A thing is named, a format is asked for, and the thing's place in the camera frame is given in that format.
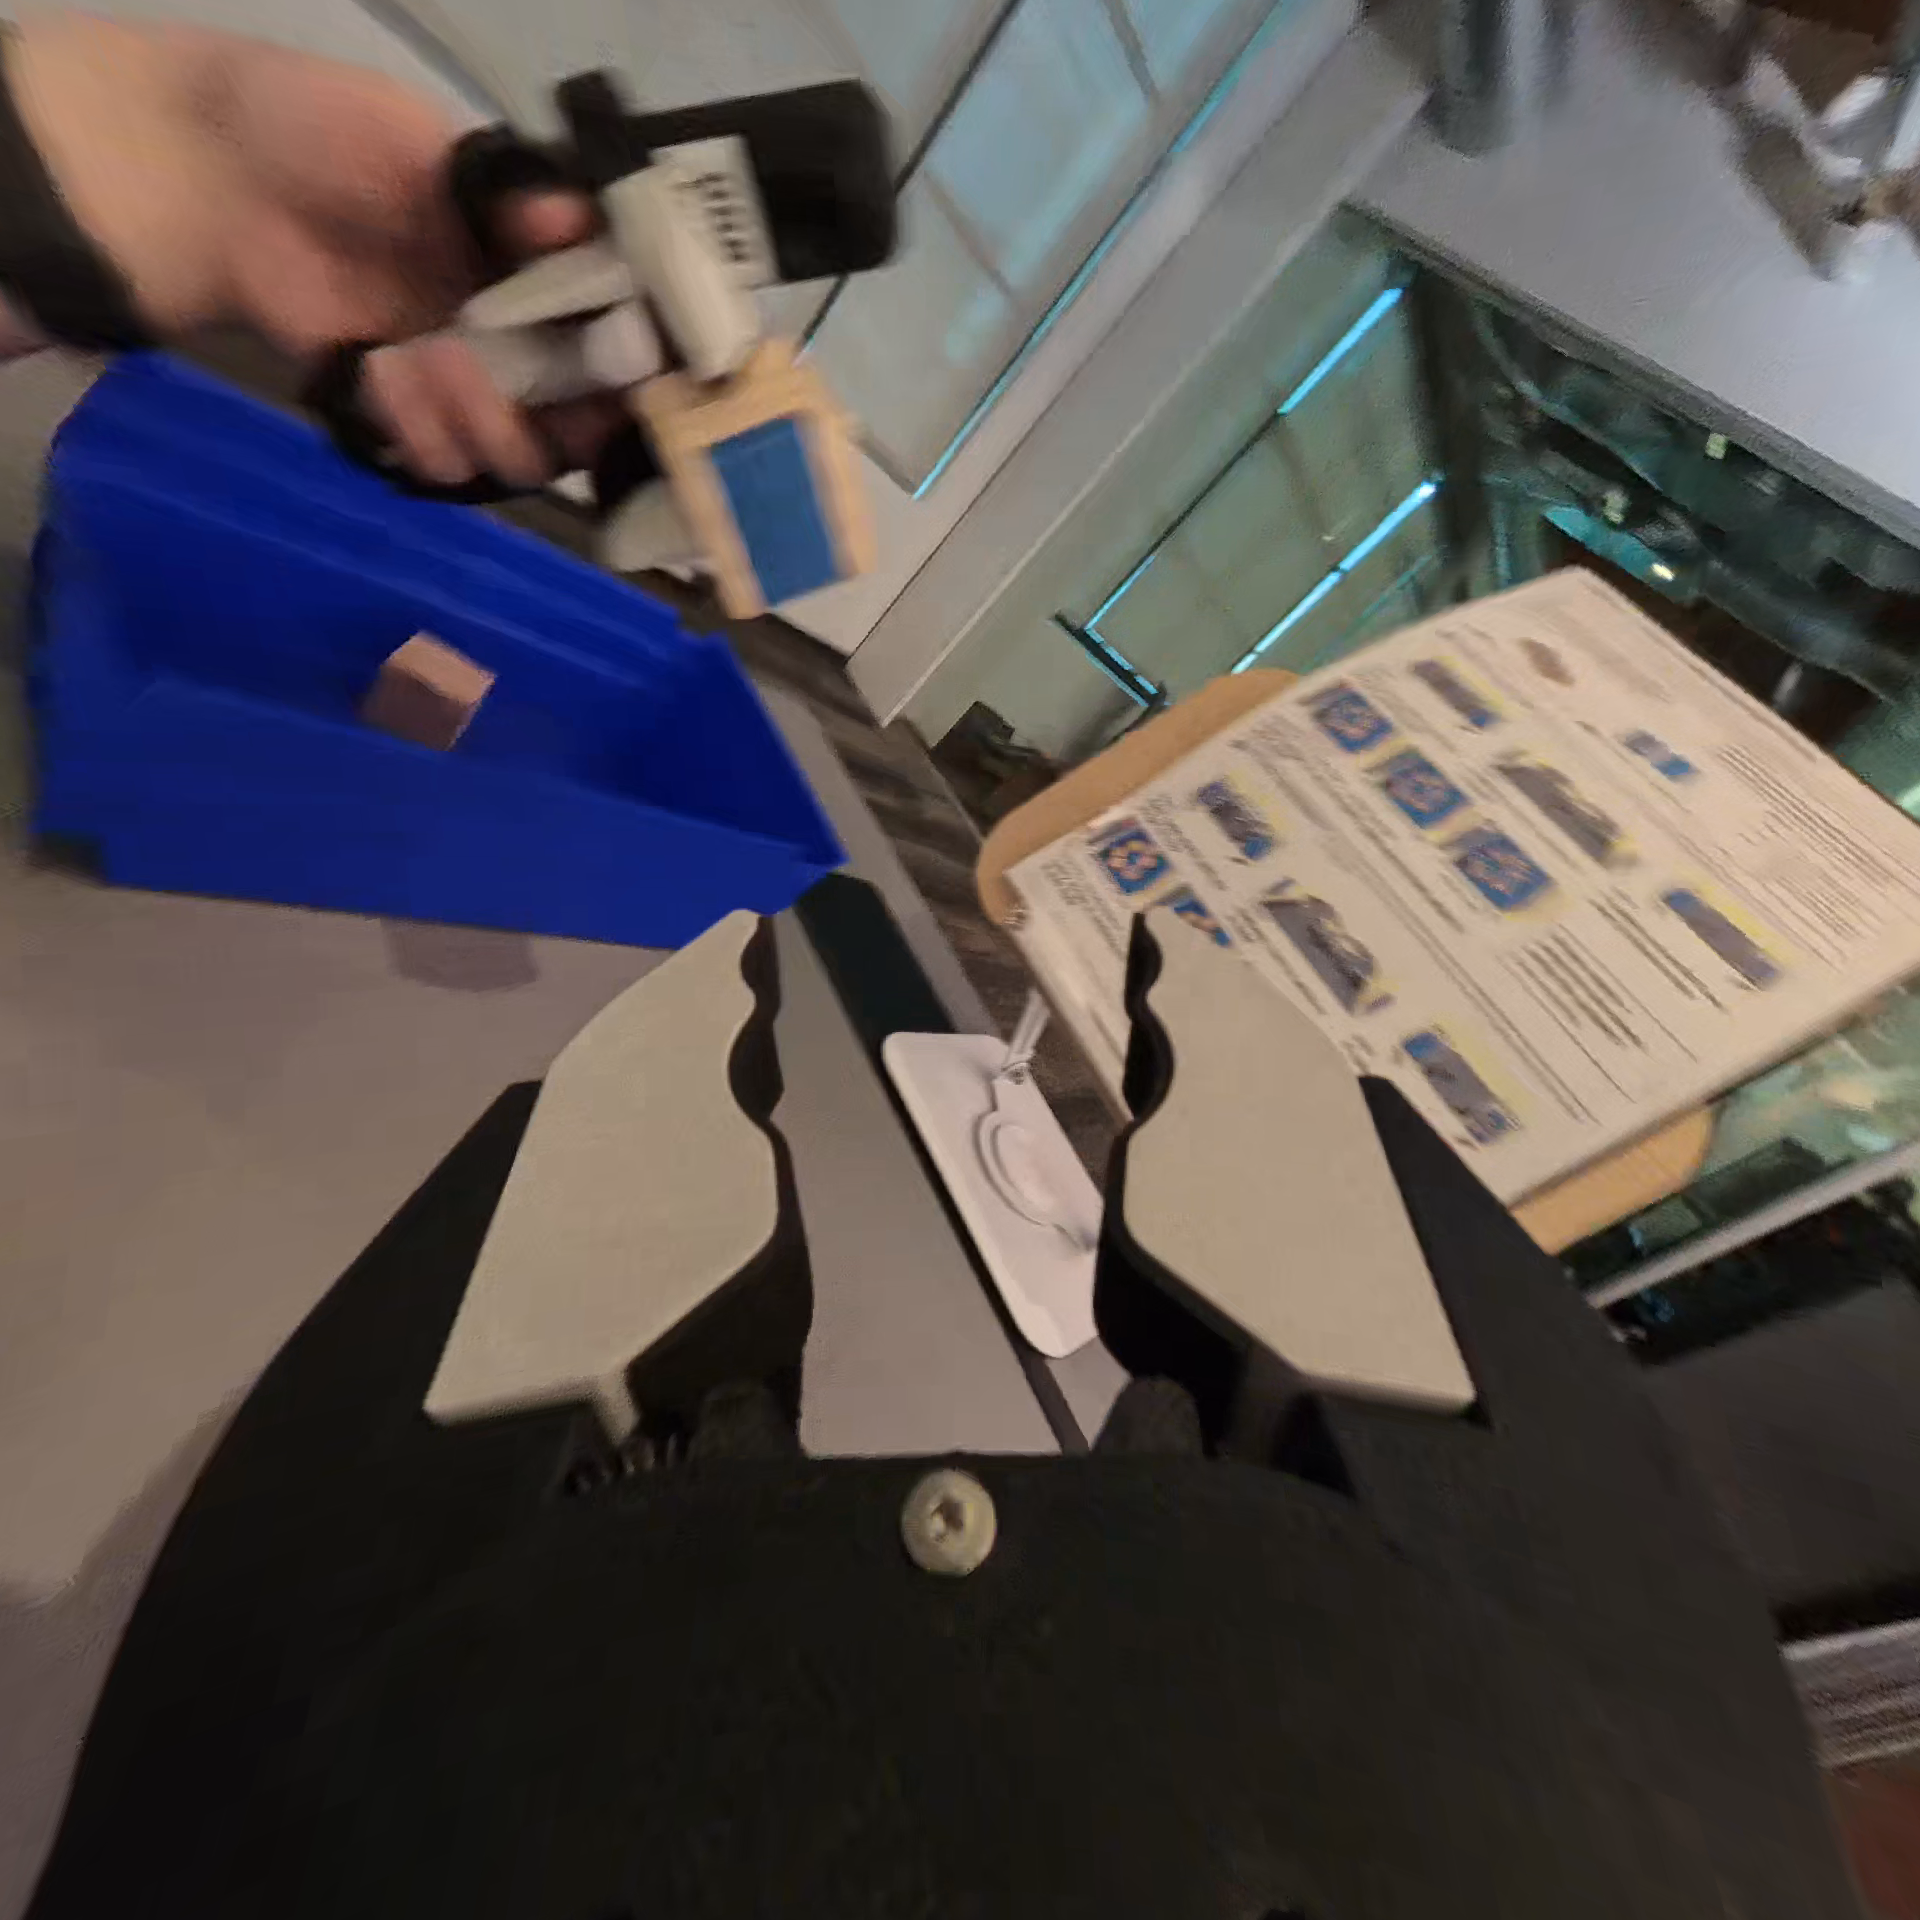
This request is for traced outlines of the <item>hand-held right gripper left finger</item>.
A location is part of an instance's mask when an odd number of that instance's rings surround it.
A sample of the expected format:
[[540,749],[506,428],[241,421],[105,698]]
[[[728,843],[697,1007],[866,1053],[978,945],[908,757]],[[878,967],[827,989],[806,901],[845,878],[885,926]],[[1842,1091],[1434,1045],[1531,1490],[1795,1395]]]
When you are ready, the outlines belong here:
[[442,1361],[436,1425],[591,1409],[611,1444],[689,1436],[713,1391],[786,1421],[813,1275],[778,1059],[766,916],[724,915],[550,1061]]

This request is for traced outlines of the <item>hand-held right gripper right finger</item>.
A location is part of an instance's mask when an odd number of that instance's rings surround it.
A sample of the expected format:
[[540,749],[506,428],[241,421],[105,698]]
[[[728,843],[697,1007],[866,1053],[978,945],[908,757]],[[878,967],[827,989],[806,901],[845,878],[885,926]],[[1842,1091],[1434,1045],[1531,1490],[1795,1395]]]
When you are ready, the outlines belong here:
[[1095,1322],[1198,1449],[1272,1458],[1308,1396],[1460,1421],[1475,1381],[1337,1045],[1171,908],[1134,919]]

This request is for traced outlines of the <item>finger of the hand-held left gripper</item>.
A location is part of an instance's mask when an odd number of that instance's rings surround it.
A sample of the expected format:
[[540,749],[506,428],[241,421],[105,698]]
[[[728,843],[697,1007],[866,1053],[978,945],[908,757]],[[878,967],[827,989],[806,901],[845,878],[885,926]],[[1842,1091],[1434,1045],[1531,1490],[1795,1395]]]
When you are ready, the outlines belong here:
[[713,235],[695,192],[677,177],[608,185],[608,229],[632,290],[697,380],[736,374],[762,340],[758,306]]

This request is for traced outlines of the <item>blue-striped wooden cube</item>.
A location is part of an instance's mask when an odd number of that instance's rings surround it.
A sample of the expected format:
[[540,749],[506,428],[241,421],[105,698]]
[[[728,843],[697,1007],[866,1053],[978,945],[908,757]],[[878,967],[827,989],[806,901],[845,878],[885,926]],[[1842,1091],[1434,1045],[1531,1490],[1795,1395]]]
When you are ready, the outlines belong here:
[[790,340],[717,379],[659,372],[626,404],[728,621],[874,569],[852,421]]
[[416,633],[375,670],[358,720],[384,739],[449,754],[486,696],[492,670],[431,633]]

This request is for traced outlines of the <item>blue plastic bin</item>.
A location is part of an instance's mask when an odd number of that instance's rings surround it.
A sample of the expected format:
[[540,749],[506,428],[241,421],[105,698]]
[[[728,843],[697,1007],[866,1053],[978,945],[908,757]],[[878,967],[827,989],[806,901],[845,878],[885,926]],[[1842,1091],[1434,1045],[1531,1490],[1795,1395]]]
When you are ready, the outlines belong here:
[[[495,674],[449,754],[355,710],[416,633]],[[128,887],[683,945],[845,866],[721,635],[160,353],[50,446],[27,688],[36,833]]]

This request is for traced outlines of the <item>person's left hand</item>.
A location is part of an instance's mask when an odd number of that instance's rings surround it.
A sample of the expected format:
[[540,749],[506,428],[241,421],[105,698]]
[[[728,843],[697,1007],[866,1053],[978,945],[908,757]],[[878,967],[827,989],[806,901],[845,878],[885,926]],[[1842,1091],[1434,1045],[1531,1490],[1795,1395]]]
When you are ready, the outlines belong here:
[[619,417],[608,394],[523,410],[449,334],[472,255],[436,104],[270,42],[87,14],[27,17],[6,71],[53,185],[155,340],[364,346],[361,408],[423,482],[524,488],[591,465]]

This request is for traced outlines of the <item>frosted glass window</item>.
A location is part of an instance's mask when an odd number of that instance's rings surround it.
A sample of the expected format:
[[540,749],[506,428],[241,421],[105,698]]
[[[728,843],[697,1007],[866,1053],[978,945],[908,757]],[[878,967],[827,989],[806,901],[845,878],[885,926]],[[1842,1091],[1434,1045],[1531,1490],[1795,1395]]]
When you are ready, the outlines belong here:
[[810,360],[900,491],[943,475],[1280,14],[1001,7],[905,164],[896,259],[842,276],[806,327]]

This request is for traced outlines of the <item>white stand base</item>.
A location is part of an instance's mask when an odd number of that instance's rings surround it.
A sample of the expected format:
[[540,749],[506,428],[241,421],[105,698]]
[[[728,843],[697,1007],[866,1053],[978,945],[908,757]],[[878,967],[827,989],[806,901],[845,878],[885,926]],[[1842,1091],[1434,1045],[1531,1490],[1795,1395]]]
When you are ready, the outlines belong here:
[[1086,1348],[1100,1194],[1037,1091],[1032,1050],[896,1031],[878,1061],[1014,1331],[1046,1359]]

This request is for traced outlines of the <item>printed instruction sheet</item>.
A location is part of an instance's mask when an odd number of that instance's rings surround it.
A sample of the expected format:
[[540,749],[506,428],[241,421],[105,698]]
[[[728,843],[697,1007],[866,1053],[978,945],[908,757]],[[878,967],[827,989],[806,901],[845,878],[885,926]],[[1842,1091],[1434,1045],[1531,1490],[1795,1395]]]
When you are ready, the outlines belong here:
[[1164,904],[1507,1204],[1918,978],[1918,820],[1582,569],[1298,674],[1013,880],[1119,1050]]

